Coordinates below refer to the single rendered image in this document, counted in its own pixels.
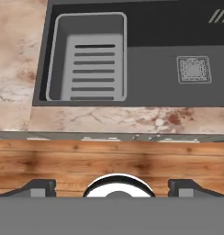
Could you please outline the black and white round object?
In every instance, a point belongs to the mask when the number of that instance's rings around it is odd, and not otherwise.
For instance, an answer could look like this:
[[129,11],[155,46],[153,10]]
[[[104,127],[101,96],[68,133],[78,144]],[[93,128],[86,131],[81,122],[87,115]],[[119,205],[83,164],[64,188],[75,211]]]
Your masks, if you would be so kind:
[[84,191],[84,197],[155,197],[150,186],[127,173],[109,173],[97,177]]

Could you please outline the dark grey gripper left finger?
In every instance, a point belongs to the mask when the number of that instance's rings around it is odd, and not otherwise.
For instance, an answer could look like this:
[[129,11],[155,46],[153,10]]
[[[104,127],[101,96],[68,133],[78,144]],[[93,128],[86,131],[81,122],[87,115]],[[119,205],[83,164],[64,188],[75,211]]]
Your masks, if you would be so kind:
[[55,187],[54,179],[33,179],[21,188],[0,194],[0,197],[55,197]]

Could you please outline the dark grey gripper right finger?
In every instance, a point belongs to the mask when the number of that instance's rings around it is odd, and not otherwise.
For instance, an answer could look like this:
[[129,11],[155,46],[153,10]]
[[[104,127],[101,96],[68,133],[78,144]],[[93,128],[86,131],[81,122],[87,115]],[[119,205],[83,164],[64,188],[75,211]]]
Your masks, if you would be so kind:
[[192,179],[169,179],[169,197],[223,196],[223,194],[203,188]]

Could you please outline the grey slotted sink basket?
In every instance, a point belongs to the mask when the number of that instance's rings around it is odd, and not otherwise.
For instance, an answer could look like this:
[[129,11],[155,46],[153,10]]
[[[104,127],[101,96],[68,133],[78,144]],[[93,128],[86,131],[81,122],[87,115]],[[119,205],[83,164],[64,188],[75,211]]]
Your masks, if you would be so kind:
[[56,17],[46,99],[122,102],[127,98],[127,16],[122,12]]

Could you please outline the dark grey kitchen sink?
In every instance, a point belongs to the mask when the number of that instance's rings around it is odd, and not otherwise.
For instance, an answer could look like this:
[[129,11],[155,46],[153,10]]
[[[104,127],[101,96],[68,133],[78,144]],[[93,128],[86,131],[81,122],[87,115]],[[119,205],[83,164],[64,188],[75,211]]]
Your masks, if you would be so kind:
[[[46,99],[56,17],[127,16],[127,98],[122,102]],[[176,58],[208,56],[211,84],[180,84]],[[49,0],[33,106],[224,107],[224,0]]]

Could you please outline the square grey sink drain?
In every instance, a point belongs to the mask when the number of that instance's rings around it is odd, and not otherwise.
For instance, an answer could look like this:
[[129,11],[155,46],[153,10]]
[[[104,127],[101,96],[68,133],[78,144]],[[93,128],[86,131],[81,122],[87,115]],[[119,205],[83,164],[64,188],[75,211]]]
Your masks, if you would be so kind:
[[178,56],[176,65],[180,84],[212,83],[208,56]]

